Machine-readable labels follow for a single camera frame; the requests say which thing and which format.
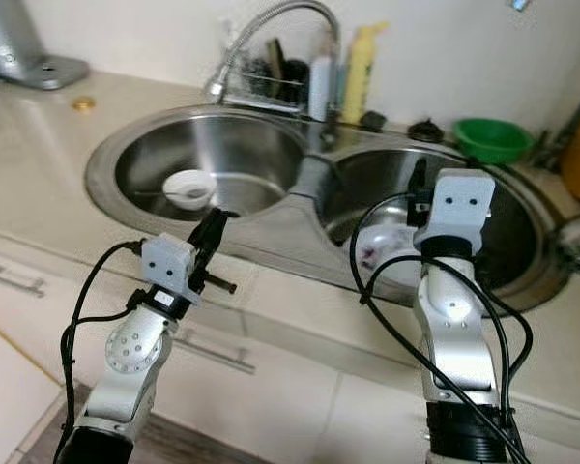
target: white wall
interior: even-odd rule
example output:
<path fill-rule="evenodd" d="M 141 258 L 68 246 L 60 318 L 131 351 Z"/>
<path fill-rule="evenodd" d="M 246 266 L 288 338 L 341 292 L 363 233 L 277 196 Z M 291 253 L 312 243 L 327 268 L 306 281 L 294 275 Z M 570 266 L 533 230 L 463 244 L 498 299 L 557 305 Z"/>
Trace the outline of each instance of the white wall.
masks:
<path fill-rule="evenodd" d="M 218 20 L 238 26 L 273 0 L 25 0 L 51 52 L 93 67 L 202 85 L 220 58 Z M 391 23 L 378 39 L 368 106 L 410 123 L 467 116 L 557 128 L 580 100 L 580 0 L 326 0 L 348 44 L 357 26 Z M 311 12 L 278 19 L 286 57 L 308 58 Z"/>

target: kitchen countertop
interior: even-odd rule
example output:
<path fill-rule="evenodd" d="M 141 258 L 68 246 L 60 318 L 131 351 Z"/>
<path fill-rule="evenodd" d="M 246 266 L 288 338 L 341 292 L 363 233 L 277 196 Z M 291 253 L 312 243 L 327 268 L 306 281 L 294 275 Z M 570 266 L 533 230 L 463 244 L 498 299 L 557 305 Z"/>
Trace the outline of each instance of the kitchen countertop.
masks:
<path fill-rule="evenodd" d="M 73 98 L 82 95 L 97 102 L 89 113 L 71 107 Z M 115 243 L 140 237 L 88 198 L 86 162 L 124 125 L 156 111 L 202 102 L 198 89 L 101 72 L 51 93 L 0 84 L 0 236 L 88 265 Z M 580 214 L 580 205 L 558 177 L 528 167 L 519 170 L 564 216 Z M 232 299 L 214 289 L 205 297 L 251 317 L 250 335 L 257 337 L 254 332 L 260 327 L 266 331 L 260 338 L 275 342 L 272 333 L 293 331 L 374 353 L 379 359 L 396 359 L 402 362 L 398 375 L 385 381 L 399 381 L 407 390 L 419 387 L 418 372 L 406 367 L 408 358 L 389 356 L 399 348 L 357 304 L 355 293 L 231 257 L 217 256 L 213 265 L 221 276 L 232 270 L 249 282 Z M 120 255 L 109 267 L 138 276 L 132 259 Z M 385 307 L 403 328 L 418 334 L 411 311 L 394 304 Z M 520 409 L 534 408 L 535 418 L 543 413 L 561 418 L 562 429 L 567 421 L 580 424 L 580 277 L 574 276 L 560 295 L 529 312 L 528 319 L 536 349 L 516 377 L 512 396 Z M 505 326 L 519 332 L 513 321 L 506 320 Z M 494 341 L 489 326 L 487 331 Z M 515 352 L 521 337 L 514 336 L 512 344 Z M 337 361 L 343 367 L 343 361 Z M 377 371 L 372 377 L 379 376 Z M 580 436 L 573 442 L 580 446 Z"/>

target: yellow bottle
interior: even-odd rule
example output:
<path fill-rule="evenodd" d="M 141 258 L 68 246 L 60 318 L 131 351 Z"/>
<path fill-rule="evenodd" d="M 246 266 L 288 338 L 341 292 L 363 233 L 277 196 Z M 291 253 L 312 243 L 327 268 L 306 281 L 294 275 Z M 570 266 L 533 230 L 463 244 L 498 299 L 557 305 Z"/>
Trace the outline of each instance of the yellow bottle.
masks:
<path fill-rule="evenodd" d="M 346 71 L 346 90 L 341 118 L 344 122 L 358 124 L 365 112 L 365 99 L 369 88 L 371 67 L 376 55 L 374 37 L 389 24 L 380 22 L 374 26 L 360 27 L 355 41 L 350 47 L 348 70 Z"/>

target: drawer handle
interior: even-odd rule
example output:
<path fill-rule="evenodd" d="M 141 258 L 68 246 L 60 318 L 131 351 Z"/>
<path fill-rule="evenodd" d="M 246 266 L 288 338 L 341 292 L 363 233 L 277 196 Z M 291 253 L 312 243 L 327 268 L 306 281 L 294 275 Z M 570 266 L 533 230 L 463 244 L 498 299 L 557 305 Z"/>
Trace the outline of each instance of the drawer handle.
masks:
<path fill-rule="evenodd" d="M 25 293 L 30 293 L 37 298 L 42 298 L 45 296 L 45 292 L 41 290 L 41 287 L 45 284 L 45 281 L 42 278 L 35 279 L 31 285 L 23 285 L 2 276 L 5 271 L 7 271 L 7 268 L 0 266 L 0 283 L 3 285 L 8 285 Z"/>
<path fill-rule="evenodd" d="M 245 358 L 247 357 L 248 354 L 247 349 L 239 348 L 236 358 L 231 358 L 229 356 L 223 355 L 209 348 L 206 348 L 202 345 L 198 345 L 197 343 L 193 343 L 192 341 L 190 341 L 190 338 L 193 335 L 195 335 L 195 331 L 189 330 L 186 332 L 184 338 L 174 338 L 173 341 L 181 348 L 184 348 L 185 350 L 190 351 L 195 355 L 200 355 L 201 357 L 207 358 L 211 361 L 227 365 L 228 367 L 240 370 L 245 374 L 249 375 L 255 374 L 255 365 L 245 362 Z"/>

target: stainless steel sink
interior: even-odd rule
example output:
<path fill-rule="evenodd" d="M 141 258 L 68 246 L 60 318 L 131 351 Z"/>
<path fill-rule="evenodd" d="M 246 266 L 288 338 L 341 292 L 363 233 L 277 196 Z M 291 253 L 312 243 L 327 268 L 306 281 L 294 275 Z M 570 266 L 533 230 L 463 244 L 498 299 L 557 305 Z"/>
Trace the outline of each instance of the stainless steel sink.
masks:
<path fill-rule="evenodd" d="M 175 171 L 209 170 L 219 182 L 214 203 L 240 216 L 229 221 L 222 252 L 354 289 L 347 253 L 339 245 L 359 215 L 404 191 L 420 158 L 427 160 L 431 183 L 442 167 L 466 161 L 452 149 L 397 133 L 340 127 L 335 144 L 324 146 L 321 132 L 320 123 L 249 110 L 177 108 L 103 142 L 88 163 L 86 186 L 112 218 L 146 232 L 187 237 L 205 212 L 178 210 L 154 193 Z M 478 269 L 497 295 L 529 309 L 567 282 L 549 240 L 562 218 L 513 171 L 488 170 L 498 186 Z M 413 300 L 414 289 L 395 282 L 376 290 L 402 305 Z"/>

